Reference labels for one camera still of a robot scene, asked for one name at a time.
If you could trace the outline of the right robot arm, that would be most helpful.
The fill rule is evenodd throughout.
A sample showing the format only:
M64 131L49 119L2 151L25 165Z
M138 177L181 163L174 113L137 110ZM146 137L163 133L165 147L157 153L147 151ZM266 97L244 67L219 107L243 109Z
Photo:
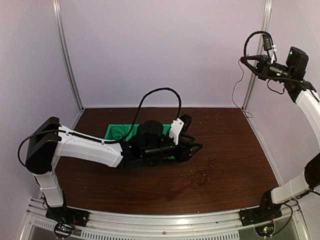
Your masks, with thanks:
M291 101L299 108L303 130L320 142L320 96L316 88L304 79L309 56L292 46L285 64L280 64L265 54L248 55L240 59L252 73L262 80L282 83ZM283 204L312 192L320 185L320 156L315 155L301 173L287 183L265 192L256 210L259 220L268 220Z

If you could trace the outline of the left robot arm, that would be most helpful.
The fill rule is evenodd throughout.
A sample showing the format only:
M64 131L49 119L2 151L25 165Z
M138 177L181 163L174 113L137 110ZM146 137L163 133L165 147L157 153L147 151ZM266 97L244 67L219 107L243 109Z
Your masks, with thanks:
M147 120L129 125L122 138L105 139L71 130L52 116L21 141L18 148L24 143L28 143L28 148L25 161L20 164L37 180L48 211L61 222L67 222L72 211L59 185L54 157L77 158L118 169L154 167L166 159L184 163L203 148L195 137L186 134L191 122L187 114L174 119L169 126Z

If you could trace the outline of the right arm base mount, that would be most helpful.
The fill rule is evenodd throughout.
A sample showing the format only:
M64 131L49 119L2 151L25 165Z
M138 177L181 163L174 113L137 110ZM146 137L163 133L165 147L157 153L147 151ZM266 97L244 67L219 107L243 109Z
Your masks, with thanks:
M266 216L259 214L259 207L241 208L239 218L243 227L253 225L254 232L258 237L269 238L276 233L275 219L282 216L281 210Z

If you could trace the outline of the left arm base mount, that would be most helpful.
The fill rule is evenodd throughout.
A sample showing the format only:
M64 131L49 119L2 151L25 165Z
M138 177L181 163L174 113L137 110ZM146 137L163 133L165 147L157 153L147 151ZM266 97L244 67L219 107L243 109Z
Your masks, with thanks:
M53 233L60 239L66 239L76 233L77 227L86 227L89 212L71 207L46 207L45 216L54 220Z

